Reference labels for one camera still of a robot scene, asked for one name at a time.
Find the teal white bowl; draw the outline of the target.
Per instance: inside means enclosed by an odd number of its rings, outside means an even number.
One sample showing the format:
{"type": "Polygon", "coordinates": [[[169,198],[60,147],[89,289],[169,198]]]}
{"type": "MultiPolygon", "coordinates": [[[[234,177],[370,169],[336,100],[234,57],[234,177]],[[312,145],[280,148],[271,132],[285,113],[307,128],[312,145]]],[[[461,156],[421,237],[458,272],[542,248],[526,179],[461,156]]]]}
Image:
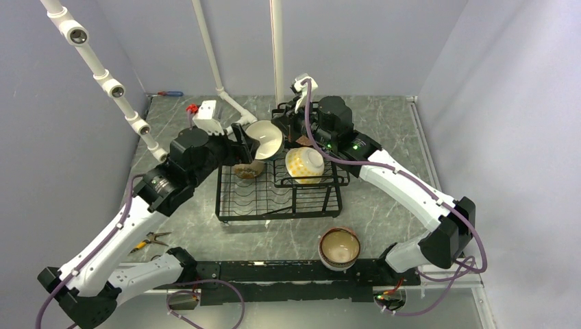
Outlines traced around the teal white bowl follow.
{"type": "Polygon", "coordinates": [[[259,142],[255,160],[269,160],[276,157],[283,149],[283,134],[269,120],[260,120],[250,124],[245,133],[259,142]]]}

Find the blue yellow patterned bowl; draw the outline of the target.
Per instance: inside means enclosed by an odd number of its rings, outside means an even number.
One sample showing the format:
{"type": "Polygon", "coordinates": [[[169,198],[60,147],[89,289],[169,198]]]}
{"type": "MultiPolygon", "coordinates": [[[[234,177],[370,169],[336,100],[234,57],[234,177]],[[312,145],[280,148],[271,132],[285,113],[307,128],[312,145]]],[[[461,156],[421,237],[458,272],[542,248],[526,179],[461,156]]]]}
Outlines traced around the blue yellow patterned bowl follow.
{"type": "Polygon", "coordinates": [[[284,159],[288,174],[299,184],[318,184],[325,169],[323,156],[310,147],[287,151],[284,159]]]}

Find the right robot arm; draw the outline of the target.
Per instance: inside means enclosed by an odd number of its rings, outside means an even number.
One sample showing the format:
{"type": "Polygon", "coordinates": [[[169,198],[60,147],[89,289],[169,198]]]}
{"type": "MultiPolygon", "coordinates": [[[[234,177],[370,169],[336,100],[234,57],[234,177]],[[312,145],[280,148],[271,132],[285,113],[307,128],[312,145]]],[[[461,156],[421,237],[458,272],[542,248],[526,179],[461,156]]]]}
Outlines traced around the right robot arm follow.
{"type": "Polygon", "coordinates": [[[430,186],[401,166],[377,141],[354,127],[353,113],[343,98],[328,96],[294,109],[298,100],[280,104],[271,122],[290,142],[312,136],[328,160],[368,182],[406,207],[425,232],[394,243],[380,256],[378,277],[395,284],[404,272],[423,265],[449,269],[475,236],[475,204],[430,186]]]}

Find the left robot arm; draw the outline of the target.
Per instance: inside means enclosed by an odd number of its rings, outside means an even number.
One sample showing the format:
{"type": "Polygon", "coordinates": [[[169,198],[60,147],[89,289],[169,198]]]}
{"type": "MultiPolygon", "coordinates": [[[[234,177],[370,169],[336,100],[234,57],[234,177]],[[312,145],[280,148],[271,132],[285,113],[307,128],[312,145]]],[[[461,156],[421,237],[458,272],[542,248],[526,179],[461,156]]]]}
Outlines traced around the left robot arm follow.
{"type": "Polygon", "coordinates": [[[212,172],[254,160],[259,141],[237,123],[232,129],[234,138],[198,127],[182,130],[171,141],[164,162],[130,179],[126,202],[102,232],[61,267],[47,267],[39,273],[38,281],[49,299],[77,327],[100,326],[118,306],[149,289],[167,284],[186,288],[195,282],[197,261],[181,247],[127,270],[118,266],[212,172]]]}

